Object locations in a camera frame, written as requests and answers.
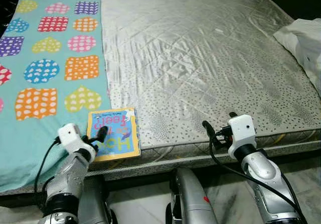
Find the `white pillow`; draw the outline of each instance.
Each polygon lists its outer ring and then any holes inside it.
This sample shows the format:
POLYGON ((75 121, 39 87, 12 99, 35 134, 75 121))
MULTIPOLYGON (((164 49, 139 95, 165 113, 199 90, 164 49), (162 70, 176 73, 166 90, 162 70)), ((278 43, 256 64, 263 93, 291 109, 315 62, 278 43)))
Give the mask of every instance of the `white pillow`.
POLYGON ((274 37, 296 58, 321 96, 321 19, 298 19, 274 37))

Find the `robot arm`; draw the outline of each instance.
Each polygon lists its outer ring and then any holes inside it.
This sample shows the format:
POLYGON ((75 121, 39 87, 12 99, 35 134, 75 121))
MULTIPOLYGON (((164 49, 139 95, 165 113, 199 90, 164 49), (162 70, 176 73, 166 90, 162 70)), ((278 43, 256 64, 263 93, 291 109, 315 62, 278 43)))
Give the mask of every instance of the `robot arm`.
MULTIPOLYGON (((209 128, 209 123, 205 122, 203 125, 210 138, 215 138, 214 130, 211 126, 209 128)), ((265 183, 293 201, 278 166, 256 149, 255 129, 251 116, 242 115, 230 119, 228 126, 217 135, 224 136, 229 156, 241 163, 242 170, 248 176, 265 183)), ((257 183, 249 181, 249 185, 254 191, 257 206, 265 223, 299 223, 298 213, 288 202, 257 183)))
POLYGON ((44 217, 38 222, 39 224, 78 223, 78 205, 83 180, 98 150, 91 143, 96 140, 103 142, 106 134, 107 127, 103 127, 98 131, 96 138, 89 140, 87 136, 80 137, 75 124, 67 124, 58 130, 61 144, 69 156, 55 178, 47 185, 44 217))

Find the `pink heart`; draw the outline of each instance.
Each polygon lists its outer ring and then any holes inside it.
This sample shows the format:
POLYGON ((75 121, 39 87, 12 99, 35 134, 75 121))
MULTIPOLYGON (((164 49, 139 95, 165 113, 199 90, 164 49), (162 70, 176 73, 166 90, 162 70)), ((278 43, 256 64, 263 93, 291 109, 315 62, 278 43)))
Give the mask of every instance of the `pink heart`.
POLYGON ((92 36, 75 36, 68 40, 68 47, 72 51, 86 52, 96 46, 96 40, 92 36))
POLYGON ((62 2, 58 2, 46 7, 45 11, 49 14, 52 14, 52 13, 65 14, 68 12, 69 9, 70 9, 69 6, 63 4, 62 2))
POLYGON ((2 100, 2 98, 0 98, 0 113, 2 112, 2 110, 4 109, 5 103, 2 100))

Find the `floor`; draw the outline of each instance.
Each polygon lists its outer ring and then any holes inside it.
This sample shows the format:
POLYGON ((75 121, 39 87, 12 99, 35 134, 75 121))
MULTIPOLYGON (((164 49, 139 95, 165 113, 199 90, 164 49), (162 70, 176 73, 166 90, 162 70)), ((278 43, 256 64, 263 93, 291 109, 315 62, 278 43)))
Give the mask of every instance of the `floor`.
MULTIPOLYGON (((292 184, 309 224, 321 219, 321 158, 280 165, 292 184)), ((213 175, 211 187, 205 188, 219 224, 263 223, 251 196, 251 189, 232 174, 213 175)), ((111 208, 119 224, 165 223, 165 208, 170 201, 167 182, 112 192, 111 208)), ((0 207, 0 223, 34 224, 42 214, 35 206, 8 209, 0 207)))

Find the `blue book cover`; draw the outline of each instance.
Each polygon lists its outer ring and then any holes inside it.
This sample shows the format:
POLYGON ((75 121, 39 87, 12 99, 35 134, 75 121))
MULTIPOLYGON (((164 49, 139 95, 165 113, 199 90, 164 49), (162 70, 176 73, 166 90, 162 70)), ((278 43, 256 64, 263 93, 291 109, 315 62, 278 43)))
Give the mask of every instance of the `blue book cover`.
POLYGON ((94 143, 99 148, 95 161, 140 155, 136 111, 133 107, 90 112, 87 136, 94 137, 103 126, 108 127, 108 133, 104 143, 94 143))

